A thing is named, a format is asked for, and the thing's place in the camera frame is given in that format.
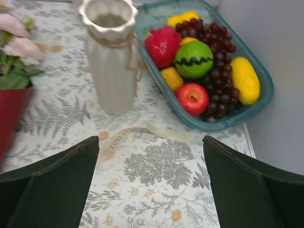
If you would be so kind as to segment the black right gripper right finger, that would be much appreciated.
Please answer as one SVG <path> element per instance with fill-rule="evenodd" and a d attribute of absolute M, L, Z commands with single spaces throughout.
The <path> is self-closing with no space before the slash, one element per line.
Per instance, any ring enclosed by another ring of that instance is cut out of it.
<path fill-rule="evenodd" d="M 304 177 L 203 139 L 210 185 L 222 228 L 302 228 Z"/>

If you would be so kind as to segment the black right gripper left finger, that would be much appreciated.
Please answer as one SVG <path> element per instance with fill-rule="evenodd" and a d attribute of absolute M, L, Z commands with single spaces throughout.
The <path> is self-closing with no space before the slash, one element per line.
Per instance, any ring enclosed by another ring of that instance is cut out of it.
<path fill-rule="evenodd" d="M 2 228 L 79 227 L 99 139 L 91 136 L 38 162 L 0 176 Z"/>

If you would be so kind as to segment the cream ribbon gold lettering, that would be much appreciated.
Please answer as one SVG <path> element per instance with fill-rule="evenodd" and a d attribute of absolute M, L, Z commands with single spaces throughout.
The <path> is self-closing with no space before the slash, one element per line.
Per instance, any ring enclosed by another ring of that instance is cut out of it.
<path fill-rule="evenodd" d="M 151 123 L 125 128 L 108 138 L 100 148 L 96 165 L 99 166 L 104 161 L 111 158 L 112 154 L 120 145 L 131 137 L 133 140 L 142 139 L 147 142 L 155 141 L 157 138 L 176 141 L 179 143 L 193 143 L 199 137 L 198 133 L 177 131 Z"/>

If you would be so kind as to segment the red paper bouquet wrap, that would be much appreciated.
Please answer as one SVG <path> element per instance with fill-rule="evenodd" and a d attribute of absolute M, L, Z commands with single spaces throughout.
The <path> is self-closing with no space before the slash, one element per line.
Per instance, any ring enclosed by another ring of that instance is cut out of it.
<path fill-rule="evenodd" d="M 0 160 L 9 149 L 23 111 L 30 98 L 33 86 L 24 89 L 0 91 Z"/>

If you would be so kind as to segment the white ribbed ceramic vase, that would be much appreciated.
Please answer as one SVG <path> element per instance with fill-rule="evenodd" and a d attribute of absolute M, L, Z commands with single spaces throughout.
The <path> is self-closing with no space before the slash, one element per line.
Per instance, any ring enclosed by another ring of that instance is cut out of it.
<path fill-rule="evenodd" d="M 130 0 L 85 0 L 78 10 L 100 107 L 107 114 L 123 115 L 130 111 L 136 95 L 138 10 Z"/>

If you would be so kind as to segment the floral patterned table mat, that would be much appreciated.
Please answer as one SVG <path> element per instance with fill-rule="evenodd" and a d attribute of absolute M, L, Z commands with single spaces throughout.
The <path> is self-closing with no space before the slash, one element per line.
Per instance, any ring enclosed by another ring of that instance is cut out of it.
<path fill-rule="evenodd" d="M 2 172 L 29 165 L 92 135 L 100 143 L 118 131 L 151 123 L 193 132 L 167 104 L 148 72 L 130 112 L 106 114 L 98 105 L 84 50 L 85 29 L 72 4 L 9 0 L 21 18 L 35 20 L 44 73 L 32 79 L 25 110 Z M 219 221 L 202 150 L 193 143 L 129 137 L 95 170 L 82 228 L 217 228 Z"/>

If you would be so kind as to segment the dark purple grape bunch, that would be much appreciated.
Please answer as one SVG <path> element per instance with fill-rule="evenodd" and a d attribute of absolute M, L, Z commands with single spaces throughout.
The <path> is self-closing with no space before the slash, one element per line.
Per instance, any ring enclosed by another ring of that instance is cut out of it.
<path fill-rule="evenodd" d="M 212 22 L 204 24 L 202 19 L 191 18 L 175 26 L 182 38 L 196 38 L 205 43 L 212 51 L 214 62 L 212 69 L 202 79 L 186 79 L 203 86 L 209 96 L 209 105 L 201 115 L 205 122 L 215 122 L 231 115 L 242 107 L 238 99 L 239 90 L 233 86 L 229 53 L 236 51 L 231 43 L 232 35 L 225 26 Z"/>

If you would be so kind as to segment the red apple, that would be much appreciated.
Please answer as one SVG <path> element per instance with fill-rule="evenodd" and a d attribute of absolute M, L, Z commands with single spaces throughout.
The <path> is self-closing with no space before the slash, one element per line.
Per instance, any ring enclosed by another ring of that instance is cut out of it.
<path fill-rule="evenodd" d="M 207 90 L 197 83 L 183 84 L 174 94 L 180 105 L 193 117 L 203 114 L 209 105 Z"/>

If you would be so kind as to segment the yellow mango right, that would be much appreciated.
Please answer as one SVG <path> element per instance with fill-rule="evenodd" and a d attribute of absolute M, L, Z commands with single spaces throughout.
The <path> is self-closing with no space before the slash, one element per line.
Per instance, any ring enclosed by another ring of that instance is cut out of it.
<path fill-rule="evenodd" d="M 231 62 L 233 86 L 239 90 L 239 100 L 244 105 L 254 104 L 260 97 L 260 82 L 251 63 L 244 57 Z"/>

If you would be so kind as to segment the small yellow lemon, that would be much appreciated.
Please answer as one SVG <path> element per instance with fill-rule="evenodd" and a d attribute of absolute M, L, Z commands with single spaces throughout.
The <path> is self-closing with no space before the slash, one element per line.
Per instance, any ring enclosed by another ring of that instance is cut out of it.
<path fill-rule="evenodd" d="M 161 70 L 160 73 L 173 92 L 179 89 L 184 83 L 181 75 L 173 66 Z"/>

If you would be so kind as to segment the pink artificial flower bunch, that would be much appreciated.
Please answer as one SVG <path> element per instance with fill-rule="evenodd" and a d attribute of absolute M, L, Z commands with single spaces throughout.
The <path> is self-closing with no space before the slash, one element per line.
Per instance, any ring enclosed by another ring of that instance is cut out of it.
<path fill-rule="evenodd" d="M 30 79 L 43 73 L 40 48 L 31 40 L 36 30 L 33 18 L 20 19 L 7 5 L 0 4 L 0 89 L 24 89 Z"/>

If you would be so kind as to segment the green toy watermelon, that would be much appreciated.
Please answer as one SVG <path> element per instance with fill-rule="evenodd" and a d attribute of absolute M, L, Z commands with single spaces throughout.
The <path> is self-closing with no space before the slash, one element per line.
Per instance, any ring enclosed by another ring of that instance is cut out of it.
<path fill-rule="evenodd" d="M 211 70 L 213 59 L 213 52 L 205 43 L 193 41 L 179 48 L 173 63 L 183 77 L 199 79 Z"/>

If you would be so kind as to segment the red dragon fruit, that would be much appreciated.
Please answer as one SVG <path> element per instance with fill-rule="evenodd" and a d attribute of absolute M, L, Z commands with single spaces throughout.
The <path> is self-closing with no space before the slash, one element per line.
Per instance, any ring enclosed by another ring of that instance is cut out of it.
<path fill-rule="evenodd" d="M 168 68 L 181 47 L 181 35 L 173 27 L 165 25 L 158 29 L 150 29 L 144 44 L 156 67 Z"/>

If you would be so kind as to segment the yellow fruit back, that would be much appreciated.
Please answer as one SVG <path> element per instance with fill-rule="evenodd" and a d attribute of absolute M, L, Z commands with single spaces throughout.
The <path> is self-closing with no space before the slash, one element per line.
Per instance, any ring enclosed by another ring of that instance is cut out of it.
<path fill-rule="evenodd" d="M 175 27 L 179 23 L 184 21 L 190 21 L 191 19 L 200 19 L 199 15 L 194 11 L 187 11 L 180 15 L 175 15 L 167 19 L 167 25 Z"/>

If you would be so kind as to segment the teal plastic fruit basket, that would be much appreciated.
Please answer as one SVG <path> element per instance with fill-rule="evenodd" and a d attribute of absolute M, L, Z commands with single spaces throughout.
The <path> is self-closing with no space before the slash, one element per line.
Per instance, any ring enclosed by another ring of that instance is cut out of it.
<path fill-rule="evenodd" d="M 175 16 L 186 11 L 195 11 L 208 22 L 215 21 L 220 26 L 227 27 L 232 34 L 232 42 L 237 46 L 233 57 L 244 57 L 253 66 L 259 82 L 260 97 L 259 100 L 251 106 L 243 106 L 233 114 L 223 118 L 215 123 L 202 121 L 200 117 L 190 116 L 180 105 L 179 101 L 171 91 L 165 80 L 162 78 L 159 70 L 152 62 L 145 49 L 140 51 L 150 74 L 161 90 L 167 103 L 179 120 L 190 128 L 195 128 L 203 132 L 218 132 L 230 127 L 236 127 L 239 124 L 250 120 L 261 112 L 272 100 L 274 95 L 274 84 L 268 71 L 264 68 L 257 57 L 252 53 L 248 46 L 243 42 L 239 35 L 222 18 L 222 16 L 207 2 L 203 0 L 164 0 L 154 3 L 143 3 L 137 7 L 139 13 L 136 17 L 135 32 L 141 44 L 144 43 L 145 33 L 150 29 L 158 29 L 166 24 L 167 18 Z"/>

